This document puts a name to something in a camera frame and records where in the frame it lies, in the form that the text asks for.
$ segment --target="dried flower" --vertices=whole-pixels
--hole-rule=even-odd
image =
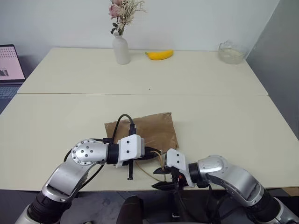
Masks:
[[[112,4],[121,5],[122,0],[111,0]]]
[[[114,28],[111,33],[115,30],[119,35],[123,34],[126,25],[129,25],[134,18],[134,13],[137,11],[145,12],[143,9],[144,1],[138,0],[111,0],[113,5],[110,6],[109,11],[112,16],[111,19],[116,18],[116,23],[113,23]]]
[[[120,15],[120,10],[121,8],[116,5],[116,4],[113,4],[109,7],[109,15],[111,15],[111,19],[113,18],[116,18],[117,16]]]

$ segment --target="gray floor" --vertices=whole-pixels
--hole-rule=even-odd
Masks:
[[[30,204],[36,192],[0,190],[0,223],[14,224],[24,208]],[[287,196],[283,190],[271,191],[275,196]],[[129,191],[129,192],[83,192],[74,199],[61,224],[81,224],[94,221],[95,224],[114,224],[121,205],[131,195],[137,195],[144,202],[144,224],[170,221],[168,192],[165,191]],[[221,208],[226,213],[237,204],[228,199]],[[222,221],[223,224],[251,224],[242,211]]]

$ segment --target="laptop screen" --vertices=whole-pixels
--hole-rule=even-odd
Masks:
[[[25,77],[14,45],[0,45],[0,83],[23,81]]]

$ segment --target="laptop keyboard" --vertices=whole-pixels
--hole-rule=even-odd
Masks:
[[[12,99],[18,89],[19,86],[0,86],[0,99]]]

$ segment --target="white vase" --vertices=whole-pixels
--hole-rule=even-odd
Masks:
[[[115,38],[113,40],[112,46],[115,53],[116,61],[118,64],[128,64],[130,59],[128,42],[118,33],[114,34]]]

